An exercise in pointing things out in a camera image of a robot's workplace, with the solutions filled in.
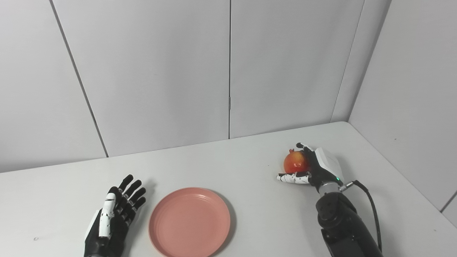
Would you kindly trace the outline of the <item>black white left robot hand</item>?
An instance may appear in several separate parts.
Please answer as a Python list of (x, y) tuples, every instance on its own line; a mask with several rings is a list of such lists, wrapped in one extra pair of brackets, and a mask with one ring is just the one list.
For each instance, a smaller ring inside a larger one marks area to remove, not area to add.
[(127, 175), (108, 191), (101, 209), (94, 214), (84, 241), (85, 257), (120, 257), (129, 228), (146, 202), (142, 181)]

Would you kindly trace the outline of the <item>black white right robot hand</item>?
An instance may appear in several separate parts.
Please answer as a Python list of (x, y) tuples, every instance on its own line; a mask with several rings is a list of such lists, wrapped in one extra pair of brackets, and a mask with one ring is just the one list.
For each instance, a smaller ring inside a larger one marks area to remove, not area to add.
[(311, 185), (316, 189), (328, 183), (335, 183), (338, 187), (344, 184), (340, 163), (321, 147), (310, 148), (297, 143), (285, 157), (283, 169), (276, 179), (285, 183)]

